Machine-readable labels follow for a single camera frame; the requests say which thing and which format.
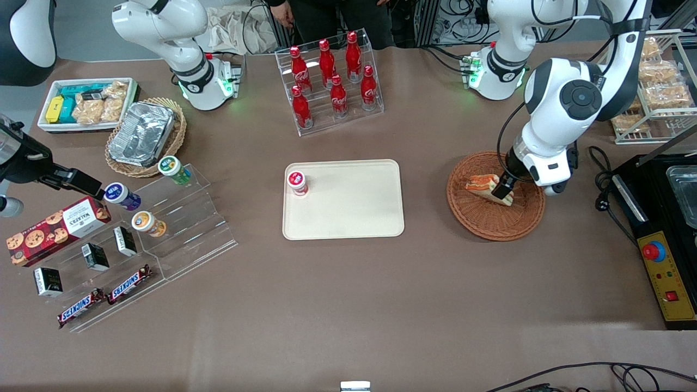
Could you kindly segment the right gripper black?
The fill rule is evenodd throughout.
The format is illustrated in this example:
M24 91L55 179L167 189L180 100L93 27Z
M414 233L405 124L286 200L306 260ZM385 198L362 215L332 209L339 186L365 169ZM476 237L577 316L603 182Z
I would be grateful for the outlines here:
M105 194L101 181L80 170L55 164L52 151L29 136L2 164L1 179L15 184L37 182L49 187L65 187L95 199L103 199Z

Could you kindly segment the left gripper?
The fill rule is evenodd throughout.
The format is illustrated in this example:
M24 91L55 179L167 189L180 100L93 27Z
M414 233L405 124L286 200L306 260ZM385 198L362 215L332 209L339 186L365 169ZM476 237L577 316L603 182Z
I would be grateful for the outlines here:
M573 173L573 148L535 149L526 143L515 143L507 154L505 165L511 176L531 180L542 189L565 189ZM508 175L496 176L491 191L493 201L513 204L516 180Z

